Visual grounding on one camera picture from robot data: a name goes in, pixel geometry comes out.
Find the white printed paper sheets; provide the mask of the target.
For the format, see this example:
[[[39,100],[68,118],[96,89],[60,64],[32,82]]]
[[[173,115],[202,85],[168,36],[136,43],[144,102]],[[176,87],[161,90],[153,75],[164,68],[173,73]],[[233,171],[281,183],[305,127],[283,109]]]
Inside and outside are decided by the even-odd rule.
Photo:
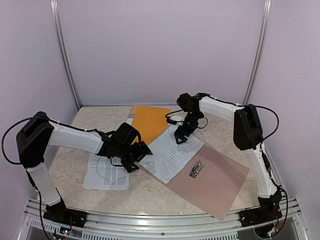
[[[191,135],[186,142],[177,144],[174,132],[178,127],[169,126],[148,146],[152,155],[145,156],[139,164],[163,183],[167,184],[202,148],[204,142]]]

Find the orange file folder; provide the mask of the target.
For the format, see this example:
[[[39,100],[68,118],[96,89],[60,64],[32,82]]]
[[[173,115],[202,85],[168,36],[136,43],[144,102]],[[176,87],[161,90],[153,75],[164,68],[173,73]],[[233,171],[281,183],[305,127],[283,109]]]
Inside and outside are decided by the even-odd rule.
[[[168,128],[165,115],[170,112],[170,109],[162,107],[133,106],[126,122],[138,130],[141,140],[149,145]]]

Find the remaining white paper stack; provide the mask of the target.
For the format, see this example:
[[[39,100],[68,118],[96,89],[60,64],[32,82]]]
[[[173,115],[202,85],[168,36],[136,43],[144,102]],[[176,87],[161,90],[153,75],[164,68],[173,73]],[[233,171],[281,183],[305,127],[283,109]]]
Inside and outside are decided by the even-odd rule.
[[[87,163],[83,187],[86,190],[126,191],[129,189],[129,173],[121,164],[121,159],[98,156],[91,153]]]

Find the translucent grey plastic sheet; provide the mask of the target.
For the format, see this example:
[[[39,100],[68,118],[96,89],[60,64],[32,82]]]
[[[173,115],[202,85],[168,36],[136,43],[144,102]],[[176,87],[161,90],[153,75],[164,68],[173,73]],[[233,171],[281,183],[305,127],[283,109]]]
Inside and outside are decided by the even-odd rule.
[[[205,166],[196,178],[192,178],[189,173],[198,161],[205,162]],[[168,183],[163,183],[143,167],[142,169],[219,221],[226,217],[250,171],[248,167],[205,145]]]

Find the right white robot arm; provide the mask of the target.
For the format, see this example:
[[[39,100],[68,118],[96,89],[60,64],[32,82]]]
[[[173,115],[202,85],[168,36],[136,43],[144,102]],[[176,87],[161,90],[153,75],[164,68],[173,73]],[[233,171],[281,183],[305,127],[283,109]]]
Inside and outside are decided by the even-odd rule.
[[[199,120],[205,118],[206,113],[233,124],[233,142],[247,157],[258,187],[259,208],[255,212],[256,218],[260,222],[266,222],[269,218],[281,218],[279,203],[282,194],[274,183],[271,164],[266,155],[258,106],[221,100],[203,92],[194,96],[183,93],[176,103],[186,113],[184,119],[176,118],[173,112],[168,113],[165,118],[167,123],[178,125],[174,137],[179,145],[185,143],[199,128]]]

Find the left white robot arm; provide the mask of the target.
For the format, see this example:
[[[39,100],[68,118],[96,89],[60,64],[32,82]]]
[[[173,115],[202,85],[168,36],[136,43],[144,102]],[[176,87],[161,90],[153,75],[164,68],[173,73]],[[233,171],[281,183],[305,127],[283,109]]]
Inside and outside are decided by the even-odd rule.
[[[108,159],[119,158],[128,173],[137,170],[137,163],[152,154],[139,131],[126,122],[109,132],[86,130],[50,119],[39,111],[25,119],[25,123],[16,135],[19,161],[42,200],[51,207],[50,214],[61,223],[70,218],[70,211],[61,204],[62,197],[45,166],[48,146],[81,150]]]

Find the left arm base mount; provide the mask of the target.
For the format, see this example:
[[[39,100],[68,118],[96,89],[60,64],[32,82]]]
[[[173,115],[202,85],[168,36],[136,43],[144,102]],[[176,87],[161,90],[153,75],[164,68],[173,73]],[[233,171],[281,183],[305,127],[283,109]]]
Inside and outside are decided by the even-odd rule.
[[[55,223],[68,225],[70,227],[84,228],[88,214],[85,211],[47,207],[44,211],[43,218]]]

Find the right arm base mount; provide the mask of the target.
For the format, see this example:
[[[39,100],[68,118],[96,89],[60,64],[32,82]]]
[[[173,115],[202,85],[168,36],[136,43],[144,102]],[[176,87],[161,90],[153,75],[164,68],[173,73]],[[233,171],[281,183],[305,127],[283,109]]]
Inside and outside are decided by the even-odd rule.
[[[261,208],[245,209],[239,212],[240,223],[242,227],[259,225],[280,219],[282,217],[280,210],[272,213],[262,213]]]

